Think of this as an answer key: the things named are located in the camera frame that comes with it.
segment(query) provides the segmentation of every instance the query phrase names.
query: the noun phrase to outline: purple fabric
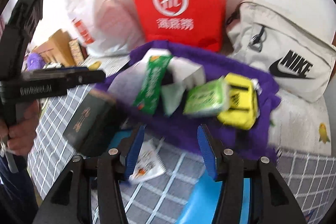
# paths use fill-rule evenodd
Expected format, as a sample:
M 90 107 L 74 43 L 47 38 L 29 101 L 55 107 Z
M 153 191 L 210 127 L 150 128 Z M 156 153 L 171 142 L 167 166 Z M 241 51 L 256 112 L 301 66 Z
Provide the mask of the purple fabric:
M 42 56 L 38 53 L 30 53 L 27 58 L 28 70 L 42 69 L 46 62 L 43 60 Z
M 226 147 L 239 152 L 243 158 L 259 159 L 261 156 L 267 156 L 273 162 L 276 162 L 277 157 L 275 150 L 269 148 L 267 144 L 270 123 L 269 116 L 271 111 L 279 105 L 280 98 L 276 96 L 279 86 L 270 74 L 251 68 L 248 65 L 229 59 L 223 55 L 200 48 L 169 43 L 168 41 L 153 41 L 136 48 L 130 53 L 129 64 L 134 65 L 140 61 L 150 48 L 168 49 L 174 56 L 184 57 L 195 63 L 202 64 L 207 81 L 218 79 L 229 72 L 240 74 L 251 79 L 258 79 L 262 88 L 262 93 L 258 96 L 260 116 L 253 127 L 248 131 L 247 138 L 245 139 L 246 145 L 243 148 L 236 147 L 236 128 L 224 126 L 217 121 L 215 117 L 187 118 L 182 115 L 184 105 L 180 105 L 173 115 L 168 118 L 164 116 L 162 108 L 159 107 L 156 113 L 150 116 L 137 110 L 135 107 L 120 103 L 122 108 L 131 117 L 146 123 L 150 129 L 164 136 L 166 141 L 171 144 L 198 154 L 200 153 L 200 149 L 197 142 L 197 127 L 201 123 L 205 123 L 214 137 L 219 138 Z M 116 74 L 108 77 L 104 83 L 97 84 L 96 88 L 106 91 L 115 76 Z

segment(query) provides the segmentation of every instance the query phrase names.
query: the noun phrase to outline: metal screw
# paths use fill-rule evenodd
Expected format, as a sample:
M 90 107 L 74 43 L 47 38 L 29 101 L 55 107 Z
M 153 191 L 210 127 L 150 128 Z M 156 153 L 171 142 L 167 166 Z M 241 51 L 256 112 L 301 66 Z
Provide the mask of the metal screw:
M 110 149 L 110 150 L 109 150 L 109 154 L 110 154 L 110 155 L 116 155 L 116 154 L 118 154 L 118 149 L 117 149 L 117 148 L 112 148 L 112 149 Z
M 231 155 L 233 155 L 233 151 L 231 149 L 227 148 L 227 149 L 224 150 L 224 154 L 226 154 L 228 156 L 231 156 Z
M 81 160 L 81 156 L 80 155 L 74 155 L 73 157 L 72 157 L 72 161 L 73 162 L 79 162 Z
M 262 163 L 266 163 L 266 164 L 269 163 L 269 158 L 268 157 L 261 157 L 260 160 L 261 160 Z

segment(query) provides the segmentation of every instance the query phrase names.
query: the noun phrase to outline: human hand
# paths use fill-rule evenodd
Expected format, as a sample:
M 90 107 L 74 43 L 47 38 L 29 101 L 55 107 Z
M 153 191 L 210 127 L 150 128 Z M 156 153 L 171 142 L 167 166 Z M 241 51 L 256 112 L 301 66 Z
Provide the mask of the human hand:
M 39 123 L 40 106 L 35 100 L 25 111 L 24 120 L 19 124 L 7 128 L 4 120 L 0 120 L 0 137 L 9 134 L 10 140 L 7 142 L 8 149 L 18 156 L 26 156 L 30 152 L 36 137 L 36 127 Z

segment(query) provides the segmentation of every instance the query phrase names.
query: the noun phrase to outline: checkered tablecloth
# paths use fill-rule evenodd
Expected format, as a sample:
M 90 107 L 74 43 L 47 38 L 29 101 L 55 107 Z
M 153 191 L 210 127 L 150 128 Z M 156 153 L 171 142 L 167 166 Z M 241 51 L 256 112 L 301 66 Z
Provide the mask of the checkered tablecloth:
M 76 153 L 62 137 L 76 108 L 90 90 L 89 86 L 71 89 L 68 96 L 51 99 L 40 120 L 37 138 L 29 154 L 32 178 L 42 198 Z M 200 156 L 177 149 L 163 139 L 153 138 L 167 172 L 155 179 L 130 186 L 121 185 L 125 211 L 130 224 L 174 223 L 204 171 Z M 293 151 L 282 151 L 278 170 L 288 183 L 305 215 L 317 224 L 334 200 L 336 163 L 334 158 Z M 97 193 L 92 192 L 93 223 L 99 223 Z

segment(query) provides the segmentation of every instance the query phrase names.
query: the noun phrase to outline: yellow package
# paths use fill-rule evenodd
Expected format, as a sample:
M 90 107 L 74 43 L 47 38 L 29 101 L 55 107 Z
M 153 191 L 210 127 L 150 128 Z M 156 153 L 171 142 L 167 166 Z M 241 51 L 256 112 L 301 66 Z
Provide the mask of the yellow package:
M 226 125 L 249 130 L 258 117 L 257 94 L 249 78 L 229 73 L 225 80 L 230 87 L 230 108 L 217 118 Z

